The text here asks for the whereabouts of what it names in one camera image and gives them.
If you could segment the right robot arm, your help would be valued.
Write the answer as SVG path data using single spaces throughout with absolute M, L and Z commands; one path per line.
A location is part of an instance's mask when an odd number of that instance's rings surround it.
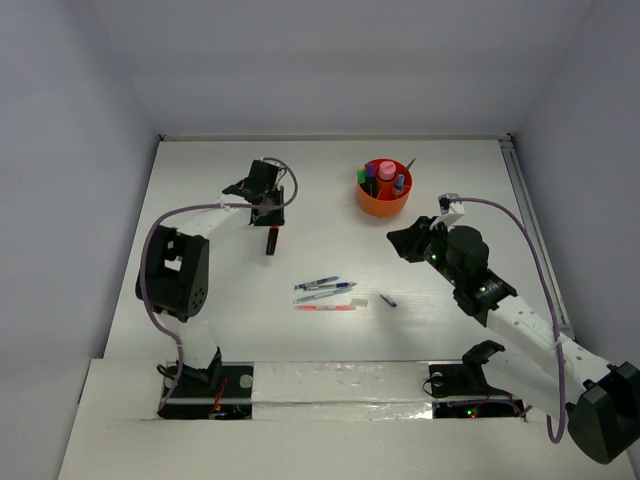
M 467 351 L 462 384 L 506 390 L 566 426 L 574 444 L 607 465 L 639 439 L 639 370 L 615 365 L 556 333 L 488 267 L 489 248 L 469 226 L 420 217 L 388 233 L 400 258 L 427 262 L 453 287 L 457 306 L 499 336 Z

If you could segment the pink capped clear tube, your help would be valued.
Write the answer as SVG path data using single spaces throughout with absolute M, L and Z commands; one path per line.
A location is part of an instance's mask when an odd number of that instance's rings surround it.
M 396 176 L 396 165 L 391 160 L 385 160 L 380 163 L 377 171 L 377 176 L 381 181 L 392 181 Z

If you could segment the green capped black highlighter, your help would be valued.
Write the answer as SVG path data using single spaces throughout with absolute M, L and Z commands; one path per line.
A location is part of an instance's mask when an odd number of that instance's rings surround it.
M 364 169 L 357 170 L 357 179 L 358 179 L 358 185 L 361 188 L 361 190 L 365 194 L 369 194 L 369 185 L 368 185 L 368 180 L 366 176 L 366 171 Z

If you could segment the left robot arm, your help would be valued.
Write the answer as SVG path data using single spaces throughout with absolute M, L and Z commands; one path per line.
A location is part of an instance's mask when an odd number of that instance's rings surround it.
M 160 368 L 171 390 L 190 386 L 209 395 L 222 381 L 220 348 L 213 345 L 208 352 L 205 330 L 187 325 L 207 299 L 211 243 L 245 226 L 266 227 L 265 254 L 274 255 L 284 208 L 298 189 L 295 174 L 283 161 L 256 159 L 248 175 L 223 189 L 219 199 L 166 212 L 150 227 L 135 294 L 154 327 L 176 346 L 175 371 Z

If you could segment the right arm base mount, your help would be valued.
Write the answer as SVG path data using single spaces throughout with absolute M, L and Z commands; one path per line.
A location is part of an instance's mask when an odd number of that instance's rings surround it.
M 489 359 L 504 351 L 499 343 L 486 340 L 473 346 L 459 361 L 430 364 L 422 389 L 433 399 L 433 418 L 524 419 L 529 408 L 511 393 L 490 386 L 483 372 Z

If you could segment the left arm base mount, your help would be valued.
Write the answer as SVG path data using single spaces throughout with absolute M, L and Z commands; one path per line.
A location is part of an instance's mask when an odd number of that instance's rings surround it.
M 206 369 L 183 368 L 158 416 L 165 420 L 250 420 L 253 380 L 253 363 L 223 362 L 218 351 Z

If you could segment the light blue clear pen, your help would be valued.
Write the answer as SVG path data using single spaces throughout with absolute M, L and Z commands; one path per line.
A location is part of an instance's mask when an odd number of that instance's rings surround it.
M 293 301 L 294 305 L 299 305 L 303 303 L 308 303 L 314 300 L 320 300 L 324 298 L 329 298 L 337 295 L 341 295 L 344 293 L 348 293 L 352 290 L 352 287 L 342 287 L 333 290 L 321 291 L 312 295 L 303 296 Z

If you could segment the red clear pen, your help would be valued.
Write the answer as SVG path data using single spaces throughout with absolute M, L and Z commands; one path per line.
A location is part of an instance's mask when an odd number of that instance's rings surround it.
M 293 306 L 294 310 L 297 311 L 353 311 L 356 309 L 355 305 L 352 304 L 335 304 L 335 305 L 315 305 L 315 304 L 299 304 Z

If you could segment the small blue spray bottle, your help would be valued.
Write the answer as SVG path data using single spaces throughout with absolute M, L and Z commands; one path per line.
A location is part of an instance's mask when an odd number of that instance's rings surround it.
M 395 198 L 400 198 L 404 194 L 405 175 L 398 174 L 393 186 L 393 194 Z

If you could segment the orange capped black highlighter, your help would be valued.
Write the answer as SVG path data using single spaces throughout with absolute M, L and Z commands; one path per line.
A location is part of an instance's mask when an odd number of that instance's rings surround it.
M 275 254 L 278 235 L 279 235 L 279 227 L 272 226 L 269 229 L 268 236 L 267 236 L 267 244 L 265 249 L 265 254 L 267 256 L 273 256 Z

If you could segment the purple capped black highlighter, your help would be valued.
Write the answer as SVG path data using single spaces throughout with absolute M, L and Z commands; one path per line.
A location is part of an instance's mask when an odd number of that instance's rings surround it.
M 365 189 L 369 196 L 377 197 L 377 172 L 376 164 L 373 162 L 365 165 Z

